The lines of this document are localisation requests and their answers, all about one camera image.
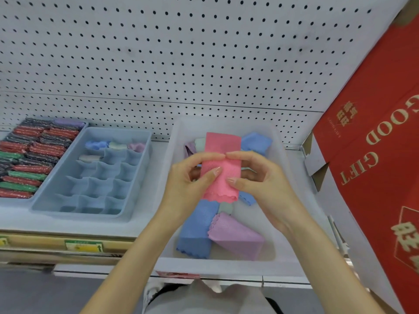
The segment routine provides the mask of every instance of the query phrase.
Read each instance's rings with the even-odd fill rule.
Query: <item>fingernail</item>
[[[227,178],[227,181],[230,182],[230,183],[232,183],[232,184],[235,184],[236,180],[237,180],[236,177],[228,177]]]
[[[218,176],[220,173],[221,173],[221,171],[223,170],[223,168],[221,167],[221,166],[219,166],[219,167],[217,167],[216,169],[214,169],[214,175],[215,176]]]

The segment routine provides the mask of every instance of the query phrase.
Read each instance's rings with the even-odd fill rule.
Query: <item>person's left hand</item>
[[[222,171],[221,167],[217,167],[199,178],[201,168],[196,166],[203,161],[223,160],[224,158],[224,154],[200,152],[173,164],[167,177],[163,199],[156,214],[174,225],[176,229],[180,227],[192,214],[207,188]]]

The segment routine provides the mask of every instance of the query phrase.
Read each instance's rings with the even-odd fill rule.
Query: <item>purple package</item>
[[[196,153],[195,141],[188,142],[184,146],[185,158],[190,157]]]
[[[83,121],[73,120],[73,119],[64,119],[64,118],[57,118],[54,120],[55,124],[62,124],[66,126],[73,126],[77,128],[82,128],[86,124]]]
[[[133,150],[138,153],[143,153],[145,149],[144,143],[130,143],[128,145],[128,149]]]
[[[265,238],[222,212],[215,215],[208,237],[223,248],[248,260],[256,260]]]

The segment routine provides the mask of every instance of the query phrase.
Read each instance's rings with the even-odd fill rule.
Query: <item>blue plastic tray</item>
[[[49,117],[34,117],[36,119],[40,120],[55,120],[56,118],[49,118]],[[89,126],[89,122],[83,121],[85,126],[80,130],[80,133],[77,135],[77,137],[74,139],[74,141],[70,144],[68,149],[65,151],[64,155],[60,158],[60,160],[55,164],[54,168],[51,170],[51,172],[48,174],[46,179],[43,181],[43,183],[39,186],[39,189],[35,192],[35,194],[31,198],[3,198],[0,197],[0,207],[14,207],[14,208],[29,208],[31,204],[36,200],[42,192],[44,192],[44,189],[50,179],[53,178],[53,176],[56,174],[58,169],[61,165],[63,165],[65,159],[67,158],[68,154],[71,152],[71,150],[74,149],[76,146],[76,143],[80,140],[81,135],[86,130],[86,128]]]
[[[89,127],[78,137],[31,210],[57,218],[128,222],[149,164],[151,132]],[[111,148],[94,151],[85,147],[87,141],[141,142],[145,149],[143,153]],[[78,160],[82,154],[103,158],[85,163]]]

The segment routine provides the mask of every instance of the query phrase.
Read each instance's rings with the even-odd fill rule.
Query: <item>person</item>
[[[251,168],[242,170],[241,178],[228,178],[228,183],[253,195],[272,226],[289,241],[325,313],[384,313],[311,218],[282,168],[255,152],[237,151],[197,153],[171,167],[157,212],[81,314],[134,311],[167,242],[222,171],[218,167],[199,178],[197,165],[224,158],[241,160],[242,167]],[[256,287],[233,285],[222,293],[215,293],[196,280],[191,285],[169,290],[172,291],[157,293],[154,298],[144,291],[145,313],[281,313]]]

